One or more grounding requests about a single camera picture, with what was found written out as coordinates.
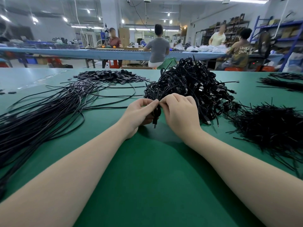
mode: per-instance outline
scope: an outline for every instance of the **man in gray shirt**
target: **man in gray shirt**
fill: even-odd
[[[154,32],[157,35],[153,40],[147,43],[143,48],[143,51],[150,52],[151,56],[149,59],[149,67],[157,68],[160,66],[164,60],[165,55],[169,54],[169,41],[162,37],[163,26],[156,24],[154,26]]]

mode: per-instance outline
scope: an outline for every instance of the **person in red shirt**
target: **person in red shirt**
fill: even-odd
[[[123,45],[121,43],[121,40],[119,37],[116,37],[116,30],[114,28],[110,28],[109,29],[109,33],[111,34],[110,36],[110,41],[109,41],[109,45],[113,48],[114,46],[116,48],[123,48]],[[102,61],[102,68],[105,68],[107,60],[103,60]],[[119,68],[121,68],[122,66],[122,60],[118,60],[118,65]]]

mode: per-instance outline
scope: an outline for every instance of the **person in brown shirt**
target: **person in brown shirt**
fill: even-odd
[[[110,41],[109,41],[109,45],[113,48],[114,46],[116,48],[123,48],[123,45],[121,43],[121,40],[119,37],[116,37],[116,30],[114,28],[110,28],[109,29],[109,33],[111,34],[110,36]],[[119,68],[121,68],[122,66],[122,61],[123,60],[118,60],[118,65]],[[102,61],[102,68],[105,68],[107,60],[103,60]]]
[[[232,47],[226,52],[227,56],[232,56],[224,63],[220,64],[216,70],[224,71],[228,67],[244,68],[248,62],[248,55],[251,49],[250,43],[247,39],[250,37],[252,30],[247,28],[240,32],[240,41],[234,43]]]

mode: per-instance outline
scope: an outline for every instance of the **workbench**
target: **workbench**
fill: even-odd
[[[151,81],[157,81],[160,77],[160,70],[129,71],[145,76]],[[83,72],[83,69],[2,68],[0,88],[4,88],[5,91],[15,90],[17,93],[0,95],[0,113],[24,96],[49,90],[45,85],[63,85],[59,83],[68,81],[68,78],[79,72]],[[223,71],[214,71],[214,73],[217,74],[218,81],[240,81],[240,83],[226,83],[226,86],[237,92],[234,95],[236,100],[244,105],[270,103],[273,97],[273,104],[276,106],[285,105],[297,107],[298,110],[303,109],[302,93],[256,87],[261,85],[257,83],[259,78],[266,77],[267,73]],[[133,85],[144,86],[145,83]],[[143,94],[144,89],[144,87],[136,88],[136,95]],[[132,93],[133,89],[102,91],[103,95],[111,96]],[[114,106],[127,106],[135,98],[139,97],[116,103]],[[116,98],[100,98],[94,103],[101,104],[116,100]],[[8,183],[6,197],[45,168],[112,126],[124,111],[125,109],[85,111],[85,122],[79,129],[41,145],[13,175]],[[236,133],[226,133],[235,128],[223,116],[219,116],[219,127],[214,120],[211,125],[202,125],[202,128],[219,140],[294,175],[294,172],[268,154],[263,154],[256,145],[233,139],[240,136]],[[162,113],[156,129],[152,124],[140,127],[134,137],[121,145],[74,226],[260,227],[264,225],[225,185],[211,165],[172,132]]]
[[[49,56],[58,56],[58,57],[70,57],[70,58],[82,58],[82,59],[99,59],[99,60],[127,60],[127,61],[148,61],[151,52],[136,52],[136,51],[105,51],[102,49],[28,49],[28,48],[15,48],[15,47],[0,47],[0,52],[10,51],[14,53],[32,53],[32,54],[41,54]],[[186,59],[188,57],[193,58],[197,61],[209,61],[211,59],[216,59],[219,57],[225,57],[225,53],[211,53],[211,52],[170,52],[166,57],[175,57],[177,61],[181,58]],[[260,57],[257,54],[249,55],[250,58]],[[269,60],[279,61],[283,55],[281,54],[271,54]]]

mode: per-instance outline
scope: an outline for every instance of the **maroon shirt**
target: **maroon shirt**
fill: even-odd
[[[119,45],[122,44],[120,38],[118,37],[114,37],[111,38],[111,40],[109,41],[109,45],[110,46],[116,46],[116,48],[119,48]]]

